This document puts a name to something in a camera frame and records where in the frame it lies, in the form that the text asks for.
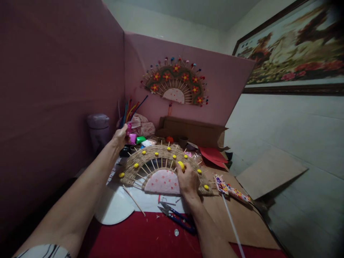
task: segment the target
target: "decorative fan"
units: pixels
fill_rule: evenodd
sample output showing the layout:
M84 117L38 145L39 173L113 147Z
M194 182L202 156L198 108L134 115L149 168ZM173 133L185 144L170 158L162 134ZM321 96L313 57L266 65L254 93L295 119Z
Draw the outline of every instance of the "decorative fan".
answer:
M178 62L174 62L174 57L171 58L171 64L168 64L168 58L165 58L165 66L158 61L156 69L153 65L150 70L143 76L146 82L141 81L146 90L152 94L158 94L160 97L175 101L181 104L198 105L208 104L208 98L204 97L207 90L204 86L204 76L199 76L201 69L196 72L194 68L196 64L191 64L188 68L189 61L183 61L181 58Z
M145 192L160 194L180 194L179 184L176 174L176 162L188 162L194 171L198 172L200 186L199 195L213 196L214 193L209 186L209 181L201 171L199 164L177 148L178 146L154 145L144 149L136 150L131 154L122 173L119 174L122 184L135 186ZM141 177L144 182L136 180Z

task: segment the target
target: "framed painting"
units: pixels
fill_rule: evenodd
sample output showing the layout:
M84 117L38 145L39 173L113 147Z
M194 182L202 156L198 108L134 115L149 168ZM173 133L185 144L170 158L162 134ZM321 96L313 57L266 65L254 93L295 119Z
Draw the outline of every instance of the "framed painting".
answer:
M239 39L256 61L243 93L344 96L344 29L325 0L297 0Z

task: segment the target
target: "pink cardboard wall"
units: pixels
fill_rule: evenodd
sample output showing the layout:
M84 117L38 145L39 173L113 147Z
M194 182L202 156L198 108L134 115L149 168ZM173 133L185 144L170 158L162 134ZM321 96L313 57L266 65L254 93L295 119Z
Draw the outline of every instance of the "pink cardboard wall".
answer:
M142 75L150 70L151 64L155 67L158 60L163 63L166 56L170 60L178 59L179 55L190 64L196 63L196 69L202 69L200 75L208 83L209 104L199 107L173 102L172 116L222 126L226 125L255 64L251 60L128 32L124 36L124 49L126 98L132 95L137 102L149 94L139 113L155 126L160 117L167 116L169 101L139 88Z
M0 16L1 239L93 156L86 116L118 119L124 33L101 0L1 1Z

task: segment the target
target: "yellow pom pom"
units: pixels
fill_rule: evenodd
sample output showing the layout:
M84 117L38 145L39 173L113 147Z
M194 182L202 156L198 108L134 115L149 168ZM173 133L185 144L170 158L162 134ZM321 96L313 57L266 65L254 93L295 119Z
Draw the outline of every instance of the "yellow pom pom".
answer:
M178 164L180 165L180 167L182 168L182 171L184 172L185 171L185 167L184 167L183 162L178 161Z

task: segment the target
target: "scissors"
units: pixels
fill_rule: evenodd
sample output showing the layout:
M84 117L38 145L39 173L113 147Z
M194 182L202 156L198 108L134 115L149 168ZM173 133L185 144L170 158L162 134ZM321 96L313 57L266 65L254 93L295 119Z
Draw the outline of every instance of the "scissors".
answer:
M175 223L179 224L182 228L184 228L186 231L188 231L190 234L195 235L197 233L195 224L190 221L187 217L181 215L179 212L175 211L173 208L171 208L167 203L165 202L160 202L163 207L158 208L165 214L167 217L169 217L171 220L173 220ZM173 216L169 211L173 212L175 215L177 215L179 218L176 216Z

